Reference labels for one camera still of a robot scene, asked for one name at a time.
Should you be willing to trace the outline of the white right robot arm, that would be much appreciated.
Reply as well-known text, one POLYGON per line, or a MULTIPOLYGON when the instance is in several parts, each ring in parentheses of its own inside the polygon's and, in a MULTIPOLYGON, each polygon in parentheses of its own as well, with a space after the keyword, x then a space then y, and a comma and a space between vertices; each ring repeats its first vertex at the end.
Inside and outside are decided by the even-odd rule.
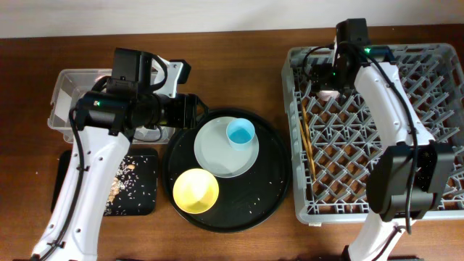
POLYGON ((345 260, 387 260, 404 233, 438 207, 455 153, 426 129, 404 90, 388 46, 341 41, 333 64, 317 66, 316 91, 361 95, 380 136, 382 153, 366 183, 369 213, 345 260))

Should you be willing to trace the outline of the yellow bowl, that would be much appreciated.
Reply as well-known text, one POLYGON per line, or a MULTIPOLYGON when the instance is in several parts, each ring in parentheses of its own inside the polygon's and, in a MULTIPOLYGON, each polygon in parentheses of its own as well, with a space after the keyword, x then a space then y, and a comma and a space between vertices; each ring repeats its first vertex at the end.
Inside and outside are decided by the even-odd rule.
POLYGON ((188 214, 198 215, 211 209, 219 196, 216 177, 194 168, 180 174, 173 185, 175 205, 188 214))

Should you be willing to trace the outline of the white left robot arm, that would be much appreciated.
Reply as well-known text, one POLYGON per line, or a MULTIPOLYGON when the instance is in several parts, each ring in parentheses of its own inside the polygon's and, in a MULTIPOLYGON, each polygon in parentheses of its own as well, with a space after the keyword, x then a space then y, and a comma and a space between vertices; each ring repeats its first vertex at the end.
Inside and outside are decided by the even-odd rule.
POLYGON ((195 128, 208 113, 195 94, 174 99, 89 91, 69 111, 72 155, 49 224, 32 260, 96 260, 117 170, 139 127, 195 128))

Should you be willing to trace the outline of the wooden chopstick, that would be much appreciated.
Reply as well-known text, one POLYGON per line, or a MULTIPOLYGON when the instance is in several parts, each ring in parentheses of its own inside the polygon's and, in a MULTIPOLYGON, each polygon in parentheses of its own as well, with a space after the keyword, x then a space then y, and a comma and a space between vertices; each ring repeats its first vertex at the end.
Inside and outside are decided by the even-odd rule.
MULTIPOLYGON (((303 101, 301 102, 301 104, 300 104, 301 110, 302 110, 302 104, 305 104, 305 103, 303 101)), ((308 159, 307 142, 306 142, 305 130, 304 130, 304 124, 303 123, 304 123, 304 120, 303 120, 303 116, 302 116, 302 119, 300 121, 299 126, 300 126, 301 135, 302 135, 302 143, 304 145, 304 149, 306 151, 306 155, 307 155, 307 159, 308 159)))
POLYGON ((305 105, 302 104, 302 116, 304 120, 304 131, 305 131, 305 137, 306 137, 306 142, 307 142, 307 152, 308 152, 308 160, 310 162, 310 169, 313 177, 313 181, 316 181, 316 172, 315 172, 315 163, 313 159, 313 152, 312 152, 312 144, 310 140, 310 131, 308 127, 308 117, 307 117, 307 111, 305 109, 305 105))

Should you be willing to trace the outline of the pink cup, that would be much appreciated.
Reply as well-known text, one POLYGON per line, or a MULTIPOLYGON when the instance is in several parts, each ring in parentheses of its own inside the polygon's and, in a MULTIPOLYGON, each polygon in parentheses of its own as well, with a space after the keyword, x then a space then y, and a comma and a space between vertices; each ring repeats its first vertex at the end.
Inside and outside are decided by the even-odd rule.
POLYGON ((316 93, 317 97, 324 102, 329 101, 330 99, 337 99, 340 96, 338 91, 320 91, 316 93))

